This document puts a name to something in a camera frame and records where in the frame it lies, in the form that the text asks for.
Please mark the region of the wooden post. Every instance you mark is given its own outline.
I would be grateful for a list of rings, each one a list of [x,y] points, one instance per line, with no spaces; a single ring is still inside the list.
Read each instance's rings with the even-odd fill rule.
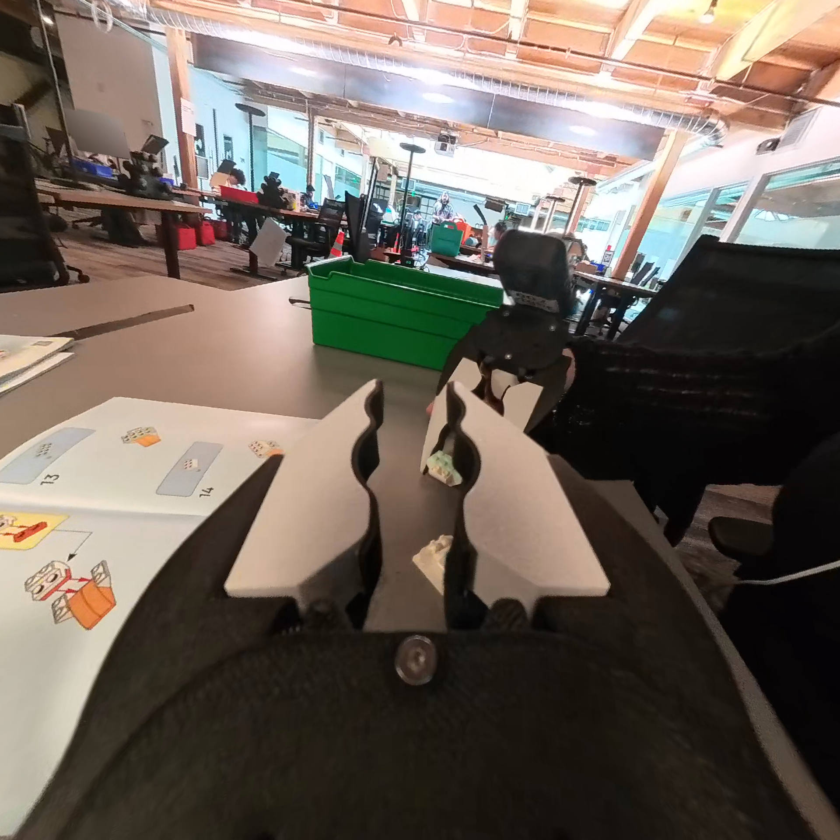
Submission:
[[[175,110],[175,129],[182,182],[186,187],[197,189],[198,175],[193,134],[195,130],[195,110],[190,86],[188,39],[186,32],[180,28],[167,27],[164,33]]]
[[[689,138],[688,133],[683,131],[671,131],[667,134],[665,147],[654,161],[654,168],[637,206],[624,246],[611,265],[610,278],[625,280],[627,277],[642,239],[648,230],[659,201]]]

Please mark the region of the green plastic bin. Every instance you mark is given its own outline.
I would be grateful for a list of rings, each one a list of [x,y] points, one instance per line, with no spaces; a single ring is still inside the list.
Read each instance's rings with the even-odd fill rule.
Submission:
[[[350,256],[307,267],[311,334],[336,350],[441,371],[456,343],[505,294],[498,280]]]

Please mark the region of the white panel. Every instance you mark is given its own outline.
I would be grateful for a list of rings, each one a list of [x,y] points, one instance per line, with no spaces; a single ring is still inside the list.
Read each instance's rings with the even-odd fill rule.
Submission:
[[[287,237],[288,232],[275,218],[266,218],[257,236],[248,247],[256,266],[270,268],[280,262],[287,244]]]

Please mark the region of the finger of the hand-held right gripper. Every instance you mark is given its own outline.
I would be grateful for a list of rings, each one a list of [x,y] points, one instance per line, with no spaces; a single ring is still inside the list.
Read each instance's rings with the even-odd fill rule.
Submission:
[[[450,385],[459,385],[460,391],[471,393],[475,401],[481,401],[487,388],[487,365],[467,358],[458,362],[453,373],[440,386],[428,418],[428,425],[421,456],[420,471],[427,472],[428,460],[445,448],[449,436],[447,393]]]
[[[516,375],[499,369],[490,373],[491,404],[497,412],[523,433],[527,431],[543,386],[521,381]]]

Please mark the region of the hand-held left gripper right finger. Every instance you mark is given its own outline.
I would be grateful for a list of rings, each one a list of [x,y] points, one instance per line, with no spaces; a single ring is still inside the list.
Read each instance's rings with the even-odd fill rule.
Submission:
[[[463,479],[445,560],[447,628],[479,627],[500,601],[532,619],[547,599],[606,596],[611,584],[545,450],[465,385],[447,384],[445,404]]]

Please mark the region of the open instruction booklet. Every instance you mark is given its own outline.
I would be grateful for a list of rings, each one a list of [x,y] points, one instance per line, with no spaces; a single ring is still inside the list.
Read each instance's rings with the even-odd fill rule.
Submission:
[[[316,423],[114,397],[2,458],[2,835],[21,827],[56,771],[158,571]]]

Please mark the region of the black high-back chair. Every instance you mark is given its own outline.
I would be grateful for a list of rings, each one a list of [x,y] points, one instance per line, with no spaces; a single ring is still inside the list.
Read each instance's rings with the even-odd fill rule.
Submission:
[[[348,222],[348,253],[356,263],[386,262],[385,248],[378,244],[386,205],[365,196],[345,193],[344,215]]]

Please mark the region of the white lego piece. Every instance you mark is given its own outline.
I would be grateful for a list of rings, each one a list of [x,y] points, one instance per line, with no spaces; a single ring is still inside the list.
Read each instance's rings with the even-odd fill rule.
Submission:
[[[413,556],[414,565],[441,593],[444,590],[445,563],[452,542],[452,535],[442,534]]]

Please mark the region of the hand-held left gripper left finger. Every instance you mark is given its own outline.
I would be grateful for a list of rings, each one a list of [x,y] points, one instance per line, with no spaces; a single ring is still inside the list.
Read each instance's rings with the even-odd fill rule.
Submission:
[[[382,572],[380,513],[369,480],[380,463],[384,387],[368,381],[282,456],[228,574],[237,599],[327,606],[362,629]]]

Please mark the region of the person's torso black sweater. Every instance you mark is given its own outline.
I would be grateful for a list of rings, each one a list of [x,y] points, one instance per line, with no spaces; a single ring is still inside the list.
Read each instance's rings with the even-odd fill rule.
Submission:
[[[771,523],[715,517],[738,562],[719,621],[826,798],[839,806],[839,439],[790,473]]]

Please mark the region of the black floor lamp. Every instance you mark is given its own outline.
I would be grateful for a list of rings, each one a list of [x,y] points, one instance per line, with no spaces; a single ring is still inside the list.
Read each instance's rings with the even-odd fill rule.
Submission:
[[[596,185],[596,180],[584,175],[575,175],[570,178],[570,184],[575,185],[576,192],[563,232],[566,235],[575,236],[585,209],[587,197],[591,189]]]
[[[412,179],[412,170],[413,170],[413,161],[414,156],[416,154],[424,154],[425,149],[423,146],[418,145],[415,142],[402,142],[400,143],[400,147],[402,150],[408,153],[408,164],[407,164],[407,172],[405,176],[405,183],[403,189],[403,197],[402,197],[402,213],[400,219],[400,235],[398,238],[399,241],[399,257],[398,263],[402,266],[413,266],[413,245],[412,240],[413,236],[406,225],[407,219],[407,208],[408,208],[408,193],[410,188],[410,181]]]
[[[237,102],[235,107],[246,116],[248,121],[248,174],[250,180],[250,190],[256,193],[255,119],[263,119],[266,116],[266,112],[261,108],[246,102]]]

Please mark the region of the white and orange lego assembly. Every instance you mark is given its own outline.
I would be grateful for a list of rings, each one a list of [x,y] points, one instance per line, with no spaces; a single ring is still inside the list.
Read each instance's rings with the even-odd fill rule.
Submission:
[[[452,455],[442,449],[433,452],[427,458],[425,470],[429,476],[447,487],[457,487],[463,483],[463,477],[457,471]]]

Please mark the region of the black mesh office chair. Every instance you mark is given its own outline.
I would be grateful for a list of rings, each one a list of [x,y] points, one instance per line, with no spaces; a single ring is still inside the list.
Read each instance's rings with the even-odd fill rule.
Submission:
[[[615,343],[673,352],[783,350],[839,321],[839,252],[703,235]]]

